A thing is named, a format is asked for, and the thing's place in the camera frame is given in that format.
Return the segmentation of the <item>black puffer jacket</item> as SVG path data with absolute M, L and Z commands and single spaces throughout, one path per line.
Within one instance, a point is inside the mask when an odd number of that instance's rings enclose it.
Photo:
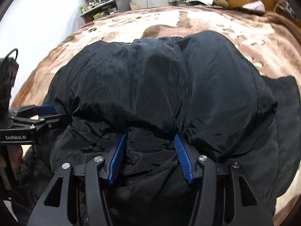
M 45 104 L 69 116 L 24 159 L 17 212 L 26 224 L 54 172 L 85 164 L 127 133 L 126 155 L 108 190 L 114 225 L 187 225 L 195 191 L 184 179 L 174 136 L 214 162 L 240 163 L 270 212 L 300 163 L 300 94 L 295 78 L 262 76 L 228 38 L 95 42 L 55 74 Z

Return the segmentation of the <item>cluttered side desk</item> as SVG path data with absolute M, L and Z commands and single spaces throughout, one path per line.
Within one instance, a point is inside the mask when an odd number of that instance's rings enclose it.
M 113 15 L 115 13 L 118 13 L 118 9 L 115 3 L 115 0 L 109 0 L 107 2 L 101 3 L 97 5 L 94 8 L 91 8 L 90 10 L 84 12 L 80 15 L 84 22 L 87 24 L 89 22 L 92 22 L 98 18 L 107 16 L 107 15 Z

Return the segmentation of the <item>grey storage bin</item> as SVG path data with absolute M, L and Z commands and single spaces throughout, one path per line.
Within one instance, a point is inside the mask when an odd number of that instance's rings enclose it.
M 125 11 L 130 11 L 130 3 L 131 0 L 115 0 L 117 9 L 119 12 L 125 12 Z

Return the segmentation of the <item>brown patterned fleece blanket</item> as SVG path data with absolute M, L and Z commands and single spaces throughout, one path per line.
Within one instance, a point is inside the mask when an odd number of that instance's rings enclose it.
M 244 58 L 265 77 L 295 78 L 300 94 L 300 29 L 290 20 L 271 12 L 201 7 L 162 7 L 128 11 L 83 26 L 68 36 L 40 62 L 20 89 L 14 106 L 40 104 L 60 68 L 83 48 L 95 43 L 132 43 L 141 38 L 180 37 L 214 31 L 233 43 Z M 286 192 L 276 199 L 274 225 L 290 219 L 300 194 L 300 163 Z

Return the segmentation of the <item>brown plush toy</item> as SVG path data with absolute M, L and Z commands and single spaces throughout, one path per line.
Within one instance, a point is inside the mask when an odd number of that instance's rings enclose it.
M 226 0 L 213 0 L 213 5 L 214 6 L 220 6 L 223 8 L 228 8 L 229 4 Z

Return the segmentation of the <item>white pillow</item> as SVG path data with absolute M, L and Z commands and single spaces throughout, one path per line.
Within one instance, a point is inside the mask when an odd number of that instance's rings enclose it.
M 254 10 L 254 11 L 263 11 L 263 12 L 265 11 L 265 5 L 263 4 L 263 2 L 261 0 L 247 3 L 247 4 L 243 5 L 242 8 L 248 9 L 248 10 Z

